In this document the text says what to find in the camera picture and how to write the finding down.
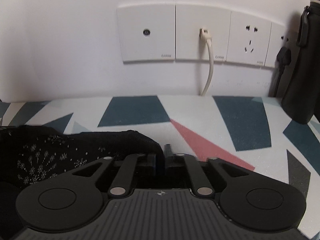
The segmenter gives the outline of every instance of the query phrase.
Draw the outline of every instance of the white wall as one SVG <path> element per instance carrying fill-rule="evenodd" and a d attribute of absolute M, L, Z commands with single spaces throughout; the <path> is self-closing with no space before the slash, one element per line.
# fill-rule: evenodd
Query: white wall
<path fill-rule="evenodd" d="M 124 65 L 121 60 L 116 7 L 155 1 L 222 6 L 294 29 L 309 4 L 309 0 L 0 0 L 0 98 L 198 94 L 207 78 L 206 63 Z M 264 96 L 272 74 L 266 68 L 216 64 L 208 94 Z"/>

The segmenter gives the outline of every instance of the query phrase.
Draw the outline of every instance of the wall plate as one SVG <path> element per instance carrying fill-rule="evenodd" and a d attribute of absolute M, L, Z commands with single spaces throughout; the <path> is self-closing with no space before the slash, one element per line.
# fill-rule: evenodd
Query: wall plate
<path fill-rule="evenodd" d="M 232 11 L 227 61 L 263 66 L 270 30 L 270 21 Z"/>
<path fill-rule="evenodd" d="M 231 11 L 204 5 L 176 5 L 176 59 L 209 60 L 199 30 L 207 28 L 212 36 L 214 60 L 225 61 L 228 49 Z"/>
<path fill-rule="evenodd" d="M 291 49 L 291 61 L 292 65 L 294 65 L 296 55 L 299 52 L 299 48 L 296 46 L 297 35 L 298 34 L 296 32 L 288 30 L 283 25 L 272 23 L 265 66 L 276 67 L 276 57 L 283 46 Z"/>
<path fill-rule="evenodd" d="M 117 8 L 123 61 L 175 59 L 175 5 Z"/>

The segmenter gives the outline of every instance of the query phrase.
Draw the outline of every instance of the red triangle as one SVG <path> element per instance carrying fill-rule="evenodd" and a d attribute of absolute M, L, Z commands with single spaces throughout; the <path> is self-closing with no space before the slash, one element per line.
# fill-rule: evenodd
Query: red triangle
<path fill-rule="evenodd" d="M 207 158 L 217 157 L 219 159 L 225 160 L 227 162 L 233 163 L 235 165 L 241 166 L 250 171 L 254 170 L 254 166 L 241 160 L 240 158 L 234 156 L 233 154 L 227 152 L 226 150 L 220 148 L 214 143 L 208 141 L 197 133 L 191 131 L 187 127 L 179 124 L 175 120 L 171 120 L 173 126 L 182 135 L 185 141 L 188 143 L 190 148 L 195 152 L 200 161 L 206 161 Z"/>

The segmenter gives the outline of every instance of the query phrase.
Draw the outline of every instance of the black cloth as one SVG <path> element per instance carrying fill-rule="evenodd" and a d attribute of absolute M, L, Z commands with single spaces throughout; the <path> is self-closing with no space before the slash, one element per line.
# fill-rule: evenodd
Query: black cloth
<path fill-rule="evenodd" d="M 105 156 L 122 161 L 134 153 L 156 154 L 161 173 L 160 145 L 137 131 L 64 135 L 44 126 L 0 127 L 0 237 L 22 228 L 15 200 L 25 187 Z"/>

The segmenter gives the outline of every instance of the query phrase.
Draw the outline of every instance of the outlet hole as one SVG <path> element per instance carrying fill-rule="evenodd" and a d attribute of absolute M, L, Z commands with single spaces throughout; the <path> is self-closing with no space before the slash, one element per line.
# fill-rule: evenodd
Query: outlet hole
<path fill-rule="evenodd" d="M 150 30 L 144 29 L 144 30 L 143 30 L 143 35 L 149 36 L 149 35 L 150 35 Z"/>

